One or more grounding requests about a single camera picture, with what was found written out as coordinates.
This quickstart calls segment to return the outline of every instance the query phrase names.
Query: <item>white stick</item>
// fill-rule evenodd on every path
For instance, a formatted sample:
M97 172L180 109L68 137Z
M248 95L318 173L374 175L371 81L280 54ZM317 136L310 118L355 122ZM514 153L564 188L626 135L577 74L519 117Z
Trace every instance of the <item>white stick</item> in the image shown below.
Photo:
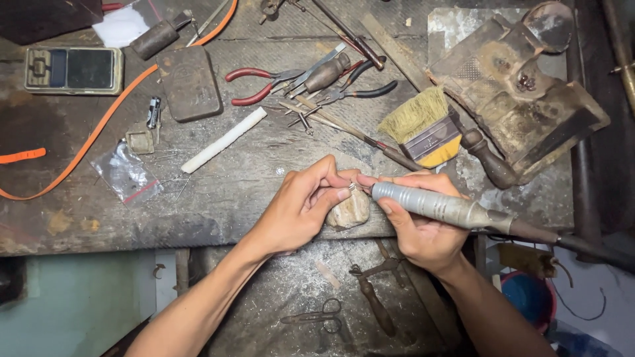
M225 150L225 148L230 146L231 143L235 142L236 139L244 134L247 130L253 128L254 125L258 124L258 122L260 122L262 118L266 116L267 112L265 112L262 107L258 107L258 109L249 114L247 118L244 118L243 121L233 127L232 130L223 135L222 138L216 140L210 146L206 147L205 150L199 152L196 156L190 159L190 161L183 164L183 166L181 166L181 170L187 173L196 171L199 167L208 162L219 152Z

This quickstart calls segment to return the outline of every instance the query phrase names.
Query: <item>red-handled pliers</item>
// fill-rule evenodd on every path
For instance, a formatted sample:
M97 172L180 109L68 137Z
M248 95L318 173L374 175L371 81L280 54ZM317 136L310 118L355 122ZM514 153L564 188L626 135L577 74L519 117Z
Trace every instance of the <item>red-handled pliers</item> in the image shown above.
M262 88L260 92L252 95L249 98L232 99L232 105L240 107L243 105L251 105L251 104L258 103L259 101L263 100L269 94L269 92L271 92L273 87L277 86L281 82L288 81L289 79L300 77L303 73L304 73L303 69L291 69L291 70L280 72L280 73L269 73L267 71L263 71L262 69L258 69L258 68L240 68L235 71L229 72L225 76L225 80L227 82L231 82L238 77L245 77L245 76L275 78L273 82L267 84L267 86L265 88Z

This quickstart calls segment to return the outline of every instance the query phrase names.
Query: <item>wooden workbench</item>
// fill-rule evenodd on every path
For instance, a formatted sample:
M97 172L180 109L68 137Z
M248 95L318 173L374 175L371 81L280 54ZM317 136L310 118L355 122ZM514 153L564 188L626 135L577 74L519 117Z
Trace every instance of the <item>wooden workbench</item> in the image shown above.
M174 11L192 8L202 22L220 1L188 0L191 6L174 1ZM147 168L159 179L180 173L180 166L210 142L240 122L258 105L233 107L230 99L247 97L265 86L266 79L239 78L226 83L224 74L240 67L258 67L270 72L310 67L340 41L308 14L286 4L275 22L260 26L259 1L239 2L229 26L205 48L216 72L225 110L220 116L191 123L177 123L169 109L163 112L163 128L156 152L144 155ZM364 33L358 18L370 11L407 45L422 66L427 63L427 14L439 3L392 0L325 0L328 6ZM473 1L446 1L447 7L479 7ZM490 7L530 7L522 1L497 1ZM313 4L311 6L322 16ZM223 11L216 23L222 18ZM412 18L411 26L404 22ZM191 26L169 47L183 46L193 34ZM368 40L372 47L378 48ZM68 34L46 44L97 45L91 30ZM347 48L354 63L361 59ZM125 49L126 84L152 65ZM9 58L0 63L0 154L45 147L43 158L0 165L0 187L11 194L28 196L46 187L70 162L103 113L112 97L33 96L21 90L23 62ZM196 171L177 200L187 176L163 185L163 191L143 207L127 209L100 179L90 161L111 151L126 131L144 127L151 95L164 97L153 73L141 83L115 112L86 157L52 192L30 201L0 199L0 255L102 252L138 248L226 245L235 243L250 229L277 191L284 175L301 170L326 154L334 154L338 167L360 168L368 175L401 175L406 170L360 140L314 124L310 137L299 126L287 129L295 116L265 108L269 115L227 150ZM387 63L382 72L365 72L355 89L374 89L397 79L390 94L371 100L347 98L330 105L328 111L379 140L392 142L376 132L378 122L416 94L396 66ZM281 97L270 95L259 105L275 106ZM462 118L469 126L469 118ZM161 156L177 154L163 159ZM557 160L530 184L504 192L494 188L480 164L466 152L440 168L465 194L498 210L513 210L530 222L551 227L572 226L572 194L568 157ZM320 238L360 238L393 235L392 227L378 206L370 220L348 231L324 228Z

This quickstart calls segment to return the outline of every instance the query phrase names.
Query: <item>pliers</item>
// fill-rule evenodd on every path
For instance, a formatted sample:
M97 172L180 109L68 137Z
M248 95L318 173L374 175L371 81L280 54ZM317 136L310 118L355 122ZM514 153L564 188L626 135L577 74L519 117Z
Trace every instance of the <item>pliers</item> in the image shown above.
M225 76L225 81L226 82L231 82L231 81L233 81L236 78L245 77L245 76L258 76L258 77L264 77L264 78L275 78L275 80L273 82L267 84L267 86L265 88L262 88L262 90L260 90L260 92L252 95L251 97L248 97L248 98L234 98L234 99L232 99L232 105L240 107L240 106L244 106L244 105L251 105L251 104L258 103L259 101L263 100L269 94L269 92L271 92L273 87L277 86L278 84L280 84L280 83L282 83L284 81L288 81L289 79L293 79L293 78L299 77L303 73L304 73L303 69L291 69L291 70L280 72L280 73L270 73L270 72L263 71L262 69L258 69L258 68L239 68L239 69L237 69L235 71L229 72Z
M385 56L379 56L379 59L382 62L386 61ZM397 86L397 81L392 81L387 85L376 89L376 90L360 90L360 91L345 91L348 86L350 86L355 80L362 74L365 70L374 67L375 64L371 60L367 60L362 63L359 67L355 68L355 70L350 74L350 76L346 79L346 82L342 84L338 88L333 88L326 93L322 94L319 100L316 102L318 105L328 105L334 103L340 99L344 99L347 97L355 97L355 98L377 98L382 95L390 93Z

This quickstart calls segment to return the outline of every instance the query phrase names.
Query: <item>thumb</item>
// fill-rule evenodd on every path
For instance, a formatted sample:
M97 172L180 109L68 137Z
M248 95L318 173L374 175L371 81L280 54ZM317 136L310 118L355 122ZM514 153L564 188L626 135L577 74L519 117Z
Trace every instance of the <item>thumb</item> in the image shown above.
M326 218L326 215L331 208L337 206L343 200L351 196L351 190L345 189L330 189L317 199L316 204L311 208L311 216L322 222Z
M410 217L410 212L404 210L397 201L392 198L382 197L377 201L377 204L386 213L398 236L408 236L409 234L417 233L417 228L412 221L412 217Z

